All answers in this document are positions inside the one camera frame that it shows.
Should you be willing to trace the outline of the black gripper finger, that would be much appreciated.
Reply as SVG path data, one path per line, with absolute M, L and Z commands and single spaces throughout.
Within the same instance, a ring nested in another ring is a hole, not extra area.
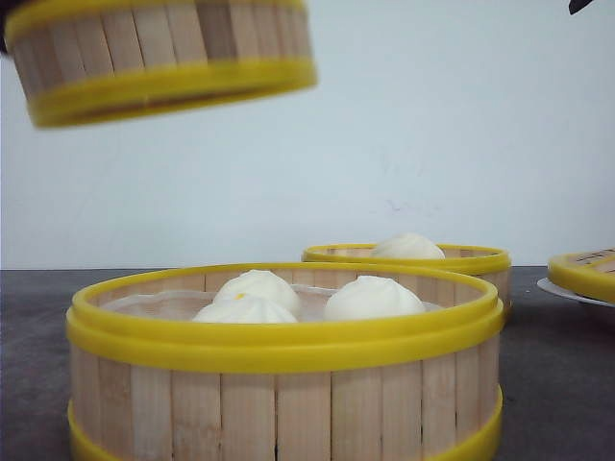
M 570 0 L 568 4 L 569 14 L 576 14 L 587 7 L 592 0 Z

